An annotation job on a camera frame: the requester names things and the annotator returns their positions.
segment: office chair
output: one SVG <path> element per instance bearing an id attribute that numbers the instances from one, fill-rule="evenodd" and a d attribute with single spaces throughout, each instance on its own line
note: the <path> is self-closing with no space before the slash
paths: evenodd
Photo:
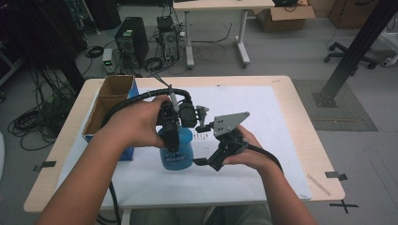
<path id="1" fill-rule="evenodd" d="M 331 51 L 334 51 L 336 48 L 339 49 L 342 52 L 329 53 L 328 56 L 324 59 L 325 63 L 330 61 L 330 58 L 343 57 L 345 55 L 345 53 L 347 52 L 347 50 L 348 50 L 345 46 L 343 46 L 342 44 L 340 44 L 338 42 L 334 42 L 334 44 L 329 46 L 329 50 L 331 50 Z M 367 56 L 362 56 L 362 58 L 360 60 L 362 60 L 363 62 L 369 63 L 368 64 L 368 68 L 369 69 L 374 69 L 375 66 L 379 64 L 379 62 L 377 60 L 374 60 L 374 59 L 369 58 Z"/>

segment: black tape mark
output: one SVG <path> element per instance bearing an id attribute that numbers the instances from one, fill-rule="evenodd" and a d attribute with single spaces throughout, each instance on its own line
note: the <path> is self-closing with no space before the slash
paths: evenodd
<path id="1" fill-rule="evenodd" d="M 327 178 L 339 178 L 339 181 L 347 180 L 345 173 L 339 174 L 338 172 L 325 172 Z"/>
<path id="2" fill-rule="evenodd" d="M 46 168 L 46 167 L 54 167 L 56 164 L 56 161 L 43 161 L 40 166 L 36 165 L 35 168 L 33 168 L 34 172 L 40 172 L 41 169 Z"/>
<path id="3" fill-rule="evenodd" d="M 347 209 L 348 207 L 359 208 L 359 206 L 358 206 L 357 204 L 346 204 L 346 203 L 344 202 L 344 200 L 342 200 L 342 203 L 341 203 L 341 204 L 338 204 L 338 203 L 330 203 L 329 205 L 330 205 L 330 206 L 343 207 L 346 214 L 348 214 L 348 209 Z"/>

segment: person's right hand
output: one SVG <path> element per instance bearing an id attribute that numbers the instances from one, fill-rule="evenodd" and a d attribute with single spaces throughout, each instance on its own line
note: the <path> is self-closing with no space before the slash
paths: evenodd
<path id="1" fill-rule="evenodd" d="M 246 128 L 239 125 L 237 130 L 242 133 L 242 136 L 246 138 L 249 144 L 254 145 L 259 148 L 263 148 L 260 142 L 257 141 L 255 136 Z M 276 164 L 261 153 L 254 152 L 250 149 L 245 149 L 242 153 L 228 157 L 223 162 L 223 165 L 235 165 L 244 164 L 251 167 L 257 171 L 267 170 L 269 167 L 276 166 Z"/>

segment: box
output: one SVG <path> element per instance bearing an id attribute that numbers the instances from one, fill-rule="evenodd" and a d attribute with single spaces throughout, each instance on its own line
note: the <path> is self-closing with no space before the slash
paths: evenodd
<path id="1" fill-rule="evenodd" d="M 266 32 L 301 30 L 309 18 L 315 18 L 312 6 L 272 7 L 256 16 L 257 23 Z"/>
<path id="2" fill-rule="evenodd" d="M 378 0 L 337 0 L 329 19 L 339 29 L 360 29 L 377 3 Z"/>
<path id="3" fill-rule="evenodd" d="M 133 76 L 109 76 L 105 78 L 99 94 L 94 102 L 93 109 L 83 129 L 83 137 L 87 142 L 100 129 L 105 114 L 116 104 L 138 96 L 138 88 Z M 120 161 L 133 160 L 134 148 L 127 148 L 120 156 Z"/>
<path id="4" fill-rule="evenodd" d="M 316 18 L 328 18 L 337 0 L 309 0 Z"/>

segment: carpet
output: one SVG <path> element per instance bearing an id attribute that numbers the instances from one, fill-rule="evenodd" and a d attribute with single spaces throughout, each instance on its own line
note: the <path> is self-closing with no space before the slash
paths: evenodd
<path id="1" fill-rule="evenodd" d="M 334 99 L 337 108 L 319 108 L 312 93 L 318 93 L 327 81 L 294 80 L 293 84 L 316 130 L 378 131 L 362 105 L 344 84 Z"/>

